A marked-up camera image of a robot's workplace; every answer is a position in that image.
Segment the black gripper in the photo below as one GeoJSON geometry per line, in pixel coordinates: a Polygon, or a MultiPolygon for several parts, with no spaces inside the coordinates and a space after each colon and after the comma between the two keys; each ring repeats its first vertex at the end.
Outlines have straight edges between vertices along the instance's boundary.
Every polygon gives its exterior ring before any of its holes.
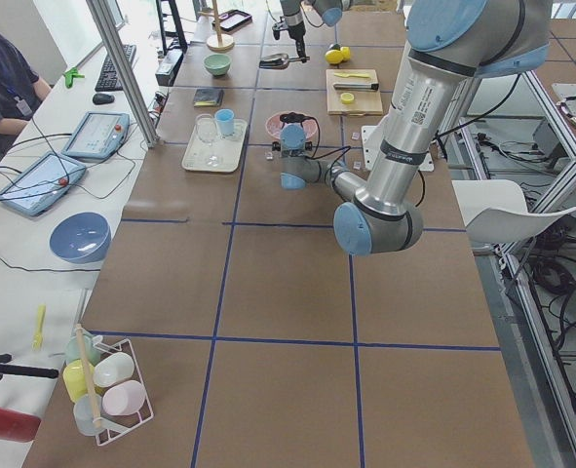
{"type": "Polygon", "coordinates": [[[306,53],[304,37],[306,28],[303,17],[281,17],[272,26],[273,36],[276,40],[280,38],[283,31],[295,42],[298,59],[306,63],[310,58],[306,53]]]}
{"type": "Polygon", "coordinates": [[[290,111],[280,112],[270,118],[272,150],[283,157],[313,155],[314,119],[311,116],[290,111]]]}

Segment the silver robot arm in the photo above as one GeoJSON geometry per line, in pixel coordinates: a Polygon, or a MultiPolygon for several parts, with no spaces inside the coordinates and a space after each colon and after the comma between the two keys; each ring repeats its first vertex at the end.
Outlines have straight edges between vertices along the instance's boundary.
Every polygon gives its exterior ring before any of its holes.
{"type": "MultiPolygon", "coordinates": [[[[326,26],[335,26],[342,18],[343,13],[353,6],[351,0],[314,0],[308,1],[308,4],[318,14],[323,24],[326,26]]],[[[296,59],[306,62],[309,57],[305,50],[304,37],[306,27],[304,14],[301,11],[301,1],[281,0],[280,5],[282,14],[272,26],[273,36],[276,40],[280,38],[283,31],[294,41],[296,48],[296,59]]]]}
{"type": "Polygon", "coordinates": [[[284,125],[280,151],[285,189],[329,185],[337,243],[348,254],[397,252],[420,238],[423,218],[405,199],[458,84],[468,78],[520,74],[540,66],[549,49],[549,1],[416,1],[377,156],[367,179],[305,150],[303,129],[284,125]]]}

